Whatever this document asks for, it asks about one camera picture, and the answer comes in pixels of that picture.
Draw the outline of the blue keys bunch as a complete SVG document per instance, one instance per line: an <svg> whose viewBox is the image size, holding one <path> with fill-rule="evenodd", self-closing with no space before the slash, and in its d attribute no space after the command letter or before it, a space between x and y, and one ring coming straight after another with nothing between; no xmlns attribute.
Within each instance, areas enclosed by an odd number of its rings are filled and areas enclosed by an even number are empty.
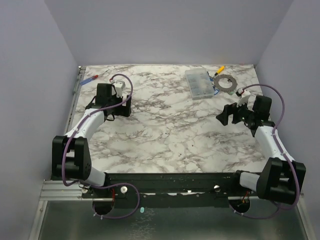
<svg viewBox="0 0 320 240"><path fill-rule="evenodd" d="M213 87L213 90L214 90L214 94L213 94L214 96L216 96L217 94L220 93L220 90L218 88L216 88L215 85L213 85L212 87Z"/></svg>

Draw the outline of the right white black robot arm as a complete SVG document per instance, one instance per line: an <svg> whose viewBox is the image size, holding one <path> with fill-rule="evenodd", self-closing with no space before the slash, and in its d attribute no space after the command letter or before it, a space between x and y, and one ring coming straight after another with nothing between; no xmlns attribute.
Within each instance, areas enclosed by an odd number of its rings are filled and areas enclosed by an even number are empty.
<svg viewBox="0 0 320 240"><path fill-rule="evenodd" d="M238 171L238 178L230 182L229 189L240 196L247 189L257 193L260 199L293 205L300 193L306 174L303 163L296 162L279 140L275 123L269 120L272 99L257 96L252 109L248 109L248 96L227 104L216 119L223 126L243 122L259 143L267 162L261 173Z"/></svg>

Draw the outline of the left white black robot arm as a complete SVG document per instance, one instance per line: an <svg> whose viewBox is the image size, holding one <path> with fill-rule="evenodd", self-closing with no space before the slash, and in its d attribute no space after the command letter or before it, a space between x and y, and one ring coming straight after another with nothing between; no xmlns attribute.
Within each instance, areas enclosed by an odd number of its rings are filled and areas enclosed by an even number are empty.
<svg viewBox="0 0 320 240"><path fill-rule="evenodd" d="M65 135L52 141L52 175L69 180L82 181L93 186L97 196L106 197L111 190L107 174L92 166L89 141L96 130L116 116L131 114L130 95L124 97L124 81L99 83L96 95L85 107L79 122Z"/></svg>

